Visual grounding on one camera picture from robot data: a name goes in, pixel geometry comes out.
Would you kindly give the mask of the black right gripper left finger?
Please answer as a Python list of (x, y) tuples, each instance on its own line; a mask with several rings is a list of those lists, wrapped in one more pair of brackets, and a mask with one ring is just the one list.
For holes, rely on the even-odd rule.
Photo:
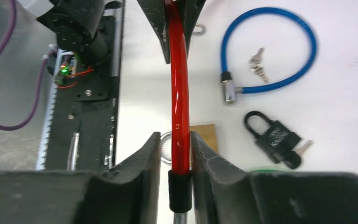
[(154, 224), (160, 133), (104, 174), (0, 172), (0, 224)]

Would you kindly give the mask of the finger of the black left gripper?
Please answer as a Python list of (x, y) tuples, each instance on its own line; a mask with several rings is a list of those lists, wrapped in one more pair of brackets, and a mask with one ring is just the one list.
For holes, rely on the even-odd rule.
[(165, 63), (170, 64), (169, 34), (164, 0), (137, 0), (153, 31), (157, 35)]
[(191, 36), (206, 0), (183, 1), (183, 28), (186, 42), (186, 56), (189, 54)]

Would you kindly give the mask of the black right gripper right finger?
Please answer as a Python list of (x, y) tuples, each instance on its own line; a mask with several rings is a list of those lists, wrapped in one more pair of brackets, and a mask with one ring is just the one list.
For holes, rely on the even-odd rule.
[(245, 172), (191, 132), (198, 224), (358, 224), (358, 175)]

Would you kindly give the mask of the green cable lock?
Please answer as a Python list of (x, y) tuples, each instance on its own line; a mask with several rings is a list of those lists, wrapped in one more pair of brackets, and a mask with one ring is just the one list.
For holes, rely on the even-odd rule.
[(247, 169), (247, 172), (281, 172), (284, 169), (279, 167), (255, 167)]

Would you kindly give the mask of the red cable lock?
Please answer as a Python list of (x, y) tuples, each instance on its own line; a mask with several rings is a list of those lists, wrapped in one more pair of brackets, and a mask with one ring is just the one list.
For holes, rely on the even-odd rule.
[(186, 40), (179, 8), (166, 0), (172, 86), (172, 168), (168, 173), (170, 209), (175, 224), (186, 224), (192, 208), (190, 171), (189, 88)]

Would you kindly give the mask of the black padlock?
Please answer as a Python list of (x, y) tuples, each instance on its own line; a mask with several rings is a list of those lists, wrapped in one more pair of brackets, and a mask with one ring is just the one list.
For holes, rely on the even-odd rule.
[[(268, 124), (266, 132), (260, 134), (256, 132), (248, 120), (252, 116), (260, 117)], [(289, 152), (293, 150), (302, 138), (295, 132), (290, 131), (278, 120), (271, 120), (260, 111), (250, 111), (243, 119), (245, 128), (253, 135), (255, 144), (266, 154), (274, 163), (278, 164), (285, 161)]]

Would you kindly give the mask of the silver keys of blue lock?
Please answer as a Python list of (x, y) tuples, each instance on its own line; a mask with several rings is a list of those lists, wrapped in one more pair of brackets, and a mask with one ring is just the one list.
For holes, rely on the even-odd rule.
[(262, 55), (264, 52), (264, 47), (258, 49), (257, 53), (251, 57), (249, 60), (250, 70), (253, 74), (257, 75), (265, 83), (269, 83), (270, 79), (265, 73), (265, 69), (262, 65)]

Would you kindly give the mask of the blue cable lock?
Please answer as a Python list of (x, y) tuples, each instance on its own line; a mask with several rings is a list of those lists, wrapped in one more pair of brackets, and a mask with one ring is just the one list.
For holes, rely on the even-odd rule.
[[(308, 59), (298, 72), (281, 81), (272, 84), (259, 85), (259, 86), (237, 87), (234, 84), (234, 79), (232, 78), (232, 75), (228, 69), (228, 62), (227, 62), (227, 47), (230, 37), (235, 31), (235, 29), (239, 25), (241, 25), (244, 21), (252, 17), (265, 15), (265, 14), (272, 14), (272, 15), (285, 17), (293, 21), (300, 28), (303, 29), (303, 31), (308, 37), (308, 41), (310, 44), (310, 52), (309, 52)], [(221, 68), (220, 83), (222, 89), (223, 102), (227, 105), (234, 105), (236, 103), (237, 94), (264, 93), (264, 92), (274, 91), (292, 84), (293, 82), (297, 81), (302, 76), (304, 76), (308, 72), (308, 70), (312, 67), (317, 56), (317, 51), (318, 51), (318, 43), (317, 43), (316, 35), (313, 32), (311, 26), (303, 18), (292, 13), (291, 11), (287, 11), (285, 9), (276, 8), (276, 7), (260, 7), (242, 13), (228, 26), (220, 44), (220, 68)]]

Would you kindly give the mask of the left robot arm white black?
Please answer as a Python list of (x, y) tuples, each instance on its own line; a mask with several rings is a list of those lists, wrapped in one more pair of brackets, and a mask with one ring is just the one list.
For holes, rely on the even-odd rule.
[[(102, 0), (53, 0), (52, 7), (37, 21), (55, 32), (59, 48), (76, 52), (82, 63), (103, 61), (108, 50), (98, 30), (105, 11)], [(189, 48), (195, 24), (205, 4), (203, 0), (139, 0), (139, 6), (157, 35), (165, 62), (171, 62), (169, 27), (177, 21), (182, 26)]]

